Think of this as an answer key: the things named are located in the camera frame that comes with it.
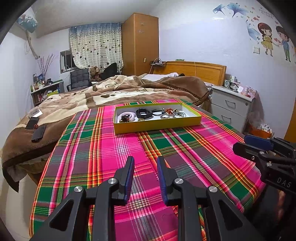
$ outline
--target white drawer cabinet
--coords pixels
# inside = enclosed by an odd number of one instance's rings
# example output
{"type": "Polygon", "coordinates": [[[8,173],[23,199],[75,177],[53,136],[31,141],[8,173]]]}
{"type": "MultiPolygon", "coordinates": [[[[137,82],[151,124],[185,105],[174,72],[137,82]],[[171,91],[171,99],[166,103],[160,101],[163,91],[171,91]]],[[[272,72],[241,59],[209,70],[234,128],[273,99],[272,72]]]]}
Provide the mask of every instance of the white drawer cabinet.
{"type": "Polygon", "coordinates": [[[251,98],[222,86],[213,86],[210,112],[240,132],[244,130],[251,105],[251,98]]]}

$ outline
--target curtain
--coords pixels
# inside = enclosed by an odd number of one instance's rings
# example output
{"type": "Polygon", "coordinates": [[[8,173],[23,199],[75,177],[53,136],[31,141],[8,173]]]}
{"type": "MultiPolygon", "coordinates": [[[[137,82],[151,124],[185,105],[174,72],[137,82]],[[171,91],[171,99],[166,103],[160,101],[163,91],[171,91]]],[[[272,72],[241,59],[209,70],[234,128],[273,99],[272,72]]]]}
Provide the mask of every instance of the curtain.
{"type": "Polygon", "coordinates": [[[101,72],[116,62],[123,67],[120,23],[92,23],[70,28],[70,44],[75,65],[97,66],[101,72]]]}

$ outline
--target screw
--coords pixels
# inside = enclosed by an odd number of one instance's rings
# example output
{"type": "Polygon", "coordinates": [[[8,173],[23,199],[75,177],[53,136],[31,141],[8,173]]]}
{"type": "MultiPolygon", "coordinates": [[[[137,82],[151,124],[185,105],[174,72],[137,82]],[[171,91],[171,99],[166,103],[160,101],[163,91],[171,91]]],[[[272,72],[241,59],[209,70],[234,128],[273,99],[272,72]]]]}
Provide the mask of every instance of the screw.
{"type": "Polygon", "coordinates": [[[83,187],[82,187],[82,186],[77,186],[77,187],[74,187],[74,191],[75,191],[75,192],[81,192],[81,191],[82,191],[82,189],[83,189],[83,187]]]}
{"type": "Polygon", "coordinates": [[[217,189],[216,187],[214,187],[214,186],[210,186],[210,187],[209,187],[209,191],[210,191],[210,192],[217,192],[218,189],[217,189]]]}
{"type": "Polygon", "coordinates": [[[117,182],[117,179],[116,178],[110,178],[109,180],[108,180],[108,183],[109,184],[114,184],[114,183],[116,183],[117,182]]]}
{"type": "Polygon", "coordinates": [[[184,181],[183,181],[183,179],[182,178],[176,178],[175,179],[175,183],[176,184],[182,184],[184,181]]]}

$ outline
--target ceiling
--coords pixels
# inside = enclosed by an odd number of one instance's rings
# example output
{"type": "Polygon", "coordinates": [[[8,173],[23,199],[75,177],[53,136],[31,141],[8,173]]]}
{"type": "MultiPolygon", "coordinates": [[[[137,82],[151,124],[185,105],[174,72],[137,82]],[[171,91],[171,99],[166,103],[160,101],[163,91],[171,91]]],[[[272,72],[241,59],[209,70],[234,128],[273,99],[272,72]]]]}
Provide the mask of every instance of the ceiling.
{"type": "Polygon", "coordinates": [[[149,14],[161,0],[37,0],[37,38],[71,26],[124,22],[134,12],[149,14]]]}

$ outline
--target blanket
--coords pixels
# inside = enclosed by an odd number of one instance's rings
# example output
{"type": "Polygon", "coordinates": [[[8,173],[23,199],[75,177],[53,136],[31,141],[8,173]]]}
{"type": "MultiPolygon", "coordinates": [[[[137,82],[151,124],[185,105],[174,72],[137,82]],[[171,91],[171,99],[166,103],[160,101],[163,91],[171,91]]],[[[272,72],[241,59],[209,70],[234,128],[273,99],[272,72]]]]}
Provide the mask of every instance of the blanket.
{"type": "MultiPolygon", "coordinates": [[[[166,207],[161,198],[158,156],[164,156],[178,177],[201,188],[216,186],[241,212],[250,208],[265,184],[260,181],[255,163],[232,151],[234,143],[243,141],[240,133],[191,103],[186,104],[201,114],[199,126],[115,135],[112,121],[115,106],[77,113],[42,174],[33,204],[30,235],[38,231],[75,186],[92,188],[100,185],[125,165],[127,156],[134,157],[135,172],[130,200],[124,207],[115,206],[116,240],[178,239],[176,207],[166,207]]],[[[201,209],[199,212],[205,240],[201,209]]],[[[91,240],[93,215],[92,206],[87,240],[91,240]]]]}
{"type": "Polygon", "coordinates": [[[197,77],[168,77],[153,82],[137,76],[117,75],[84,90],[50,96],[38,106],[43,113],[38,125],[46,125],[39,142],[31,142],[34,130],[25,129],[28,115],[9,134],[3,146],[3,176],[18,191],[19,182],[13,180],[8,169],[50,153],[73,115],[79,111],[128,102],[176,98],[200,105],[208,95],[204,82],[197,77]]]}

